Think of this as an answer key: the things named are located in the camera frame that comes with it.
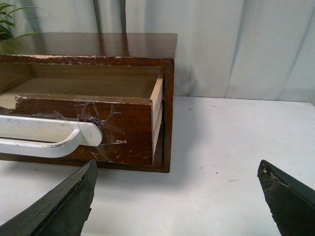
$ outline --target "green plant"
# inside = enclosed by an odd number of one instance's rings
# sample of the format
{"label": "green plant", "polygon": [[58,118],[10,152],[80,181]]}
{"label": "green plant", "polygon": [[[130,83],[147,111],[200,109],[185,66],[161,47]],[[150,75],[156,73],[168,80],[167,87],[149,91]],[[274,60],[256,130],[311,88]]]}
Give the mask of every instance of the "green plant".
{"label": "green plant", "polygon": [[[11,14],[13,12],[21,10],[21,9],[25,9],[25,8],[34,8],[33,6],[23,6],[23,7],[15,8],[15,9],[6,13],[6,9],[8,7],[12,7],[12,6],[14,6],[14,5],[10,5],[8,3],[1,3],[0,4],[0,41],[14,38],[14,35],[6,27],[4,27],[5,25],[15,27],[14,23],[12,21],[10,21],[10,19],[11,20],[13,19],[11,16]],[[18,37],[31,35],[31,34],[37,34],[37,32],[26,33],[26,34],[20,35]]]}

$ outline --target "drawer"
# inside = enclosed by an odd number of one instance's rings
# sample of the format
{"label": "drawer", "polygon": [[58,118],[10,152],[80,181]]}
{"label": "drawer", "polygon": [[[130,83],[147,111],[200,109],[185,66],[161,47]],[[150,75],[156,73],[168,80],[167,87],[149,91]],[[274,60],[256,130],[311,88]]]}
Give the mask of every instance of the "drawer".
{"label": "drawer", "polygon": [[0,71],[2,115],[100,129],[99,146],[79,146],[63,158],[150,166],[162,152],[164,67],[0,63]]}

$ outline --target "white table surface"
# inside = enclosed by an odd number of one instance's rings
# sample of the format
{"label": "white table surface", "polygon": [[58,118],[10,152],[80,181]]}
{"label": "white table surface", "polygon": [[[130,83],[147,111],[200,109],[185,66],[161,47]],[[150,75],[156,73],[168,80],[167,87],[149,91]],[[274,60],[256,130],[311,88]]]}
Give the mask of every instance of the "white table surface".
{"label": "white table surface", "polygon": [[[310,103],[175,97],[169,174],[99,169],[84,236],[279,236],[265,159],[315,188]],[[0,224],[78,167],[0,161]]]}

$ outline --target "drawer handle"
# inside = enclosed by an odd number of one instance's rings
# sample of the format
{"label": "drawer handle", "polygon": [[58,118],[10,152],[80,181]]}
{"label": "drawer handle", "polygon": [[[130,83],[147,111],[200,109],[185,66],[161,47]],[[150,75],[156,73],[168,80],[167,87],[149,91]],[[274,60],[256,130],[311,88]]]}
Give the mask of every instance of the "drawer handle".
{"label": "drawer handle", "polygon": [[[20,137],[17,137],[16,133],[19,128],[23,132],[27,132],[28,128],[30,132],[38,136],[31,139],[32,141],[19,140],[19,138],[29,137],[27,134],[21,134]],[[58,132],[66,138],[61,142],[47,143],[51,142],[47,138],[49,131],[53,136],[51,140],[60,139],[60,137],[56,138]],[[102,133],[92,123],[0,116],[0,137],[2,137],[0,138],[0,153],[57,158],[72,153],[79,145],[98,146],[102,140]]]}

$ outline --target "wooden drawer unit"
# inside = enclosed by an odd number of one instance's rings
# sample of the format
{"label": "wooden drawer unit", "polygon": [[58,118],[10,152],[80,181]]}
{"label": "wooden drawer unit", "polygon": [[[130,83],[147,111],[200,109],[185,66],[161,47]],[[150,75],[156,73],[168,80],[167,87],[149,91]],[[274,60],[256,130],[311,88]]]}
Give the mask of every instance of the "wooden drawer unit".
{"label": "wooden drawer unit", "polygon": [[79,166],[95,159],[101,168],[169,172],[176,41],[43,33],[0,42],[0,117],[88,122],[102,133],[98,146],[63,157],[0,149],[0,159]]}

